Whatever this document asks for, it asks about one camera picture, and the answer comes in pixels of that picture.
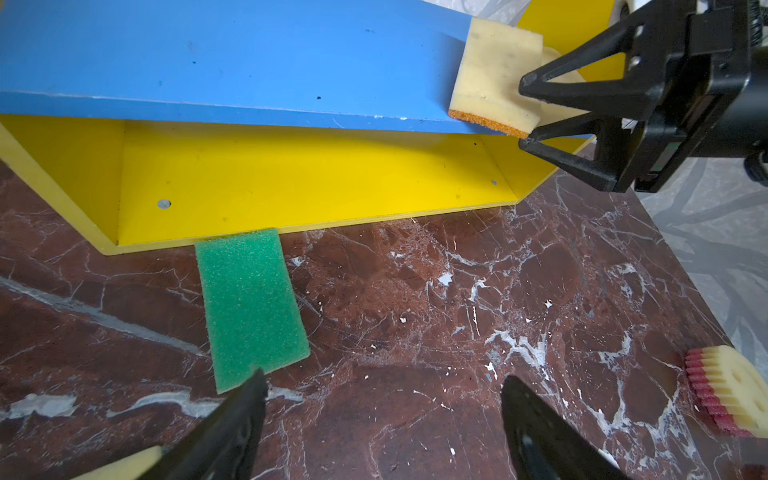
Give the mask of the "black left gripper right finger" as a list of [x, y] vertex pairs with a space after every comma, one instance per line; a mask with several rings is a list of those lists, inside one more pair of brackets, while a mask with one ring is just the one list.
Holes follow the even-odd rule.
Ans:
[[523, 380], [505, 378], [501, 415], [519, 479], [625, 479]]

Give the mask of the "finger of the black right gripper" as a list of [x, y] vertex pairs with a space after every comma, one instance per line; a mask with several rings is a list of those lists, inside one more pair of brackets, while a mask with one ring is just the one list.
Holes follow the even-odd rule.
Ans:
[[[599, 115], [645, 120], [685, 55], [688, 1], [650, 1], [573, 51], [522, 77], [533, 99]], [[577, 70], [583, 83], [555, 83]]]
[[[590, 135], [596, 144], [590, 159], [547, 145], [547, 140]], [[519, 148], [603, 192], [624, 192], [645, 175], [641, 120], [586, 113], [539, 126]]]

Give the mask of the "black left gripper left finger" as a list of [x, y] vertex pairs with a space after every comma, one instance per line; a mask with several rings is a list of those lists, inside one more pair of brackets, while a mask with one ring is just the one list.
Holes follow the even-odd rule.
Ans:
[[264, 425], [268, 384], [258, 369], [143, 479], [249, 479]]

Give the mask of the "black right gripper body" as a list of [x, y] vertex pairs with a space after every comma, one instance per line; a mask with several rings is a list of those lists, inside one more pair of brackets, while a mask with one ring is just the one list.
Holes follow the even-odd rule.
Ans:
[[[650, 1], [626, 1], [623, 18]], [[688, 1], [685, 55], [645, 123], [640, 192], [657, 192], [690, 157], [753, 166], [753, 4]]]

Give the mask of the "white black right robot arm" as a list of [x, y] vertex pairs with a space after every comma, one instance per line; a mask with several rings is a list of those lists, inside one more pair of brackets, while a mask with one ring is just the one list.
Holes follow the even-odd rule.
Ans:
[[691, 157], [767, 181], [767, 48], [756, 1], [651, 1], [527, 73], [523, 96], [578, 115], [519, 143], [606, 192], [655, 193]]

